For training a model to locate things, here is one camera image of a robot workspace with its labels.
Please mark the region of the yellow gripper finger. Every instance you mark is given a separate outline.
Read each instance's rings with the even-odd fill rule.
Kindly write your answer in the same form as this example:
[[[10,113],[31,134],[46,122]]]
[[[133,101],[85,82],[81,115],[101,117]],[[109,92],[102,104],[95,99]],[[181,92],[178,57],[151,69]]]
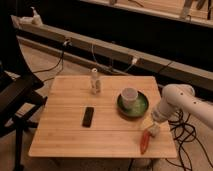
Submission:
[[[142,120],[140,122],[139,128],[141,130],[145,130],[145,129],[147,129],[148,127],[150,127],[152,125],[153,125],[153,121],[151,119],[145,119],[145,120]]]

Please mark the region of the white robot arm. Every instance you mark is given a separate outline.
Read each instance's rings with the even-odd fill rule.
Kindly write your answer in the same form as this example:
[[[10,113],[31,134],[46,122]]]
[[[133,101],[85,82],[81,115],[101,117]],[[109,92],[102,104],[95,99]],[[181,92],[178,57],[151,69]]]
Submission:
[[[178,110],[192,114],[213,130],[213,105],[197,98],[194,88],[188,84],[168,84],[163,87],[161,99],[151,110],[151,122],[147,128],[159,126]]]

